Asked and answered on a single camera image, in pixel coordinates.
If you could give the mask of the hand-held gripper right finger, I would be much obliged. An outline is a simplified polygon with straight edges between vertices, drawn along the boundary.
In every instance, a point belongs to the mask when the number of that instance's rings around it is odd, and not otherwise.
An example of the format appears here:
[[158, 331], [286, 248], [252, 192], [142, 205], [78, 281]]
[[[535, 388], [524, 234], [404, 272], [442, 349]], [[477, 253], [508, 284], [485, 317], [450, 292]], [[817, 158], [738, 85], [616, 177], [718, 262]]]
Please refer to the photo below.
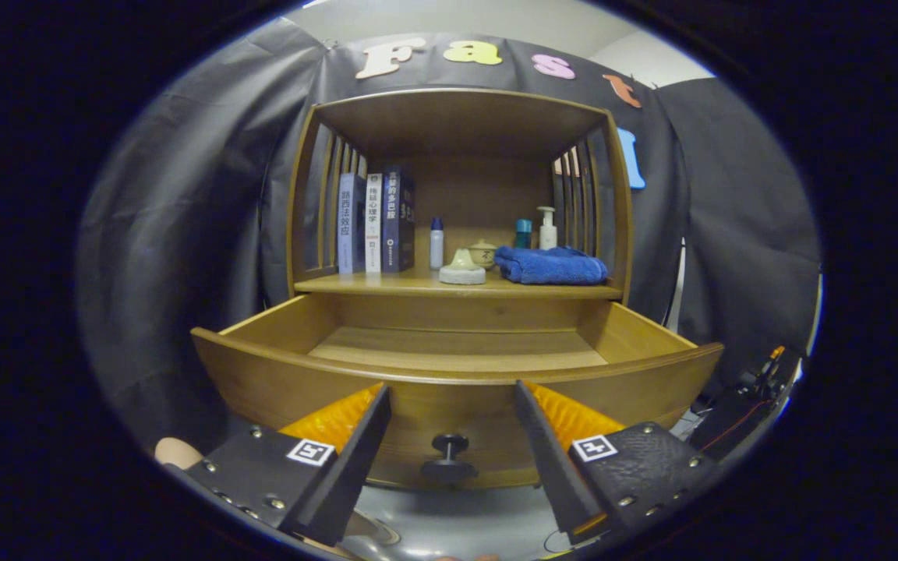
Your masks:
[[517, 381], [514, 410], [539, 483], [570, 543], [623, 545], [712, 486], [719, 463], [653, 422], [624, 426], [538, 384]]

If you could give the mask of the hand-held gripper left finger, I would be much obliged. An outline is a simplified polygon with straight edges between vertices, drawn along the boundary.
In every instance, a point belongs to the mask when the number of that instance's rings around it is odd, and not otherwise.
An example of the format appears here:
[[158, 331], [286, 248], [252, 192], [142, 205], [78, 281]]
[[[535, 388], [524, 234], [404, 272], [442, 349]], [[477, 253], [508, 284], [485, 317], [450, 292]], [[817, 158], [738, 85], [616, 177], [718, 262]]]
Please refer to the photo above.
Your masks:
[[250, 426], [184, 473], [261, 524], [334, 546], [345, 536], [391, 411], [389, 387], [374, 384], [286, 429]]

